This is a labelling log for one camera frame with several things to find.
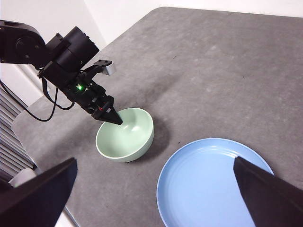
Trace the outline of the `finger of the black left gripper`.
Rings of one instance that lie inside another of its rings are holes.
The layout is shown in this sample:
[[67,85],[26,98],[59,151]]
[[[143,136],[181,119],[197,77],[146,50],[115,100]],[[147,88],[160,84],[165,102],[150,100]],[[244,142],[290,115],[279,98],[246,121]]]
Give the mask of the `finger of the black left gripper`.
[[95,120],[109,122],[117,125],[121,125],[123,120],[114,109],[113,97],[99,97],[95,101],[95,109],[92,117]]

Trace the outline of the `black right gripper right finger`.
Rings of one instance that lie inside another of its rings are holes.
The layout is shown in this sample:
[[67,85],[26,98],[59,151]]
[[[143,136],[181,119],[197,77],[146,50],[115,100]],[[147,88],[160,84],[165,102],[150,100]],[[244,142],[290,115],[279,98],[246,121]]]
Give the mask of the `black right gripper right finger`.
[[301,227],[303,191],[237,157],[233,171],[241,196],[257,227]]

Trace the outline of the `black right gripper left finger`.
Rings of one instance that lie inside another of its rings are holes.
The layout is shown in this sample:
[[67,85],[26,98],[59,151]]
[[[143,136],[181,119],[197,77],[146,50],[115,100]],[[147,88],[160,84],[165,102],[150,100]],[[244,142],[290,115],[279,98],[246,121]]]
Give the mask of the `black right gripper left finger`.
[[77,176],[75,158],[13,187],[0,182],[2,227],[54,227],[63,211]]

